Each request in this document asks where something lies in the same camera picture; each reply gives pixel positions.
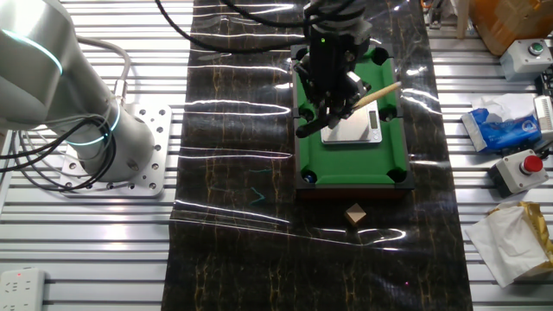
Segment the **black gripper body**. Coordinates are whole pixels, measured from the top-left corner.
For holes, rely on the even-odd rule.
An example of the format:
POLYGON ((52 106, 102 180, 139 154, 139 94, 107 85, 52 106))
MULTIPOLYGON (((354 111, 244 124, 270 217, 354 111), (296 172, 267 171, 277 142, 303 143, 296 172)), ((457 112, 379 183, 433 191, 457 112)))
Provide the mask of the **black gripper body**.
POLYGON ((309 25, 308 59, 304 61, 307 86, 353 86, 348 74, 368 50, 371 30, 368 21, 309 25))

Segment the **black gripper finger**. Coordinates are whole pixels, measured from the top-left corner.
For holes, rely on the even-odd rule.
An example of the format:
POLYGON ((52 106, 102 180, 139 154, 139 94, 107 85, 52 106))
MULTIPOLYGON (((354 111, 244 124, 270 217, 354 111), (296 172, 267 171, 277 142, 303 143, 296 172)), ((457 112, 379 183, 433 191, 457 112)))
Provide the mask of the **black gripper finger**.
POLYGON ((300 116, 305 124, 300 128, 333 128, 335 78, 331 69, 323 65, 298 64, 297 75, 300 78, 304 94, 311 108, 300 108, 300 116))
POLYGON ((332 90, 332 127, 353 114, 353 105, 370 90, 356 73, 336 73, 332 90))

